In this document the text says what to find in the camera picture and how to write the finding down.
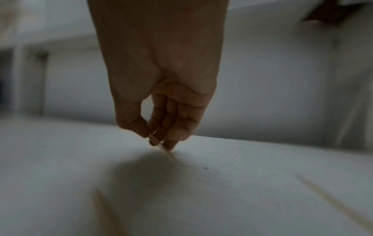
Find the gray wall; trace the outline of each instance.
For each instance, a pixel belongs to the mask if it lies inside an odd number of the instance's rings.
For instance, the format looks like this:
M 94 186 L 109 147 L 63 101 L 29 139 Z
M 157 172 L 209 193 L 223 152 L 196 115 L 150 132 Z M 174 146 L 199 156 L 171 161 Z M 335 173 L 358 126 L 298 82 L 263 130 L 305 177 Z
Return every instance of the gray wall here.
M 295 22 L 291 15 L 248 17 L 241 10 L 230 11 L 218 88 L 198 135 L 322 142 L 331 35 L 317 27 L 289 24 Z M 151 109 L 146 100 L 144 117 L 149 118 Z M 114 123 L 98 49 L 49 56 L 45 114 Z

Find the tabletop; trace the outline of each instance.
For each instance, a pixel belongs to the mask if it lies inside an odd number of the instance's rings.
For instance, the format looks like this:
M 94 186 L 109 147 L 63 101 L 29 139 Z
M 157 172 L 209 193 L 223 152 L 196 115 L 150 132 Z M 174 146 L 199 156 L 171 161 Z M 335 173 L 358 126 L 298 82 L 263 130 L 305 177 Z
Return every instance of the tabletop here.
M 129 235 L 370 235 L 297 176 L 373 220 L 373 157 L 192 136 L 173 151 L 115 126 L 0 119 L 0 235 L 103 235 L 99 189 Z

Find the hand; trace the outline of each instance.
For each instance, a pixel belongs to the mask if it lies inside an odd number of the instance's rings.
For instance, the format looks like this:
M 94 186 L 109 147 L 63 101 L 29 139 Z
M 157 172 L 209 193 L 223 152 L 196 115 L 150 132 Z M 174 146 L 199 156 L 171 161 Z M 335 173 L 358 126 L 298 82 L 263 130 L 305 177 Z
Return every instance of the hand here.
M 119 127 L 169 150 L 197 128 L 219 71 L 228 0 L 88 0 Z M 147 123 L 141 103 L 152 96 Z

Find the small object held in fingers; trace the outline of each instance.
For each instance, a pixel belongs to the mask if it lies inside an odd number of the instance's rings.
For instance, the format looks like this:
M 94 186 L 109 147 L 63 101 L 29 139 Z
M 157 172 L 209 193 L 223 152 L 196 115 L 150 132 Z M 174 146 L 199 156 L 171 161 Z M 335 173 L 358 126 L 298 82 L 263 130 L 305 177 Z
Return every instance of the small object held in fingers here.
M 97 190 L 93 195 L 93 204 L 107 236 L 126 236 L 124 228 L 104 195 Z
M 163 144 L 161 144 L 161 142 L 159 142 L 152 134 L 149 134 L 149 139 L 150 141 L 152 141 L 155 145 L 157 145 L 160 149 L 164 150 L 167 155 L 170 157 L 170 161 L 176 161 L 176 158 L 175 156 L 167 149 L 163 146 Z

